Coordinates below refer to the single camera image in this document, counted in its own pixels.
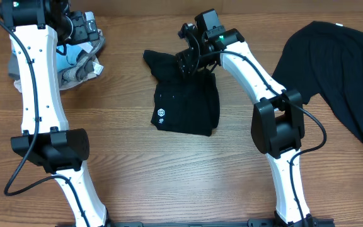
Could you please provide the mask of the black t-shirt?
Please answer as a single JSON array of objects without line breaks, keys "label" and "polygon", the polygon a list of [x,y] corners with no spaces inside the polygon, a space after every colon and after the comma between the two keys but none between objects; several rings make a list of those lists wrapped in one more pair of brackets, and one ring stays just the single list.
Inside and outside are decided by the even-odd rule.
[{"label": "black t-shirt", "polygon": [[210,136],[220,116],[215,74],[203,69],[185,79],[174,55],[145,50],[143,59],[158,82],[151,123],[161,131]]}]

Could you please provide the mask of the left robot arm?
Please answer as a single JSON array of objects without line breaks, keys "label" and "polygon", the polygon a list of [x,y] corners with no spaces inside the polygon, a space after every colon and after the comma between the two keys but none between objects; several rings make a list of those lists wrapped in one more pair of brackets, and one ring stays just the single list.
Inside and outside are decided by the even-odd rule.
[{"label": "left robot arm", "polygon": [[88,135],[69,127],[57,73],[57,55],[68,45],[99,39],[93,13],[71,11],[68,1],[2,1],[0,16],[16,52],[23,100],[21,135],[11,138],[13,151],[59,184],[76,226],[109,226],[88,171]]}]

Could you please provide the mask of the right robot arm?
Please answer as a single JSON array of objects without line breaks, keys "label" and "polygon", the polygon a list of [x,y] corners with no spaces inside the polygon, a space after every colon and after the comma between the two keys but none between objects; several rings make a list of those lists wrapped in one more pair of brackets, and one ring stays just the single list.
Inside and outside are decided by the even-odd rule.
[{"label": "right robot arm", "polygon": [[237,29],[225,29],[214,9],[182,25],[178,36],[188,49],[177,53],[185,79],[198,69],[220,65],[243,87],[253,104],[251,138],[269,162],[276,193],[271,226],[314,226],[303,193],[300,172],[304,114],[300,94],[276,82],[255,59]]}]

